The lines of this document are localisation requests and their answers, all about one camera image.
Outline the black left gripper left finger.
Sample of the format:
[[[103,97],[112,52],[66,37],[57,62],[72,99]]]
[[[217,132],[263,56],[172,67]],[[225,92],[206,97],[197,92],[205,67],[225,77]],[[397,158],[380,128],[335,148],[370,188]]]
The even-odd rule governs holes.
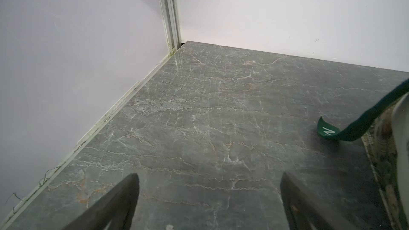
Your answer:
[[[140,194],[137,173],[129,174],[65,230],[129,230]]]

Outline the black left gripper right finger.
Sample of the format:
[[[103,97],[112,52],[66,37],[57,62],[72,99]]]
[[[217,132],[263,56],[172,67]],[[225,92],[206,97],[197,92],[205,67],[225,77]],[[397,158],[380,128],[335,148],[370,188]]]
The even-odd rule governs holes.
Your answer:
[[[280,183],[281,199],[291,230],[356,230],[309,190],[299,179],[284,172]]]

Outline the cream tote bag green handles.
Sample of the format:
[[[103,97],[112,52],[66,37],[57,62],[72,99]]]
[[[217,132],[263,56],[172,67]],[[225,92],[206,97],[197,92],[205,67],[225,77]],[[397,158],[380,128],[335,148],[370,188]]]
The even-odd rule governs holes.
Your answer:
[[[333,141],[362,140],[392,228],[408,229],[409,82],[402,82],[343,130],[320,118],[317,133]]]

